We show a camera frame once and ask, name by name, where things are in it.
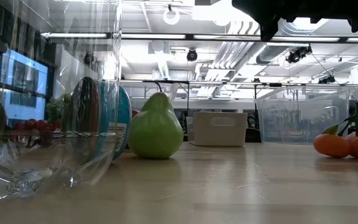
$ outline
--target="table surface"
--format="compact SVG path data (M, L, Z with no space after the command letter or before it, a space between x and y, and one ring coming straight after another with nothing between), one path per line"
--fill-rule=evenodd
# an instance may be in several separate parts
M95 187L0 202L0 223L358 223L358 160L281 144L126 152Z

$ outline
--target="clear plastic bag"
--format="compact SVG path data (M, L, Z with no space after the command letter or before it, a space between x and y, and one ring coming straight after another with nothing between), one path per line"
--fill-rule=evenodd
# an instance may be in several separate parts
M0 199L93 185L109 167L121 4L0 0Z

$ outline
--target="camera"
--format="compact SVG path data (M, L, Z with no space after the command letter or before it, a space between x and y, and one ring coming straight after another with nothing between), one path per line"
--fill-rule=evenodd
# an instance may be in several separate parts
M194 62L195 60L197 60L196 49L190 49L189 52L187 53L187 61Z

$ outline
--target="green pear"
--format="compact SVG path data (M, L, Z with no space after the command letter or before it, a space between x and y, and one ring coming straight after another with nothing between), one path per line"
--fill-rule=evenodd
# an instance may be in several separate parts
M179 150L183 130L164 93L155 93L131 124L129 148L147 159L167 159Z

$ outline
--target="leaf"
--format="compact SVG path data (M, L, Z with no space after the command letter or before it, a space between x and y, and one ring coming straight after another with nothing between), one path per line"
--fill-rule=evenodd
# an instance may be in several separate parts
M336 134L338 132L339 125L332 126L323 131L323 134Z

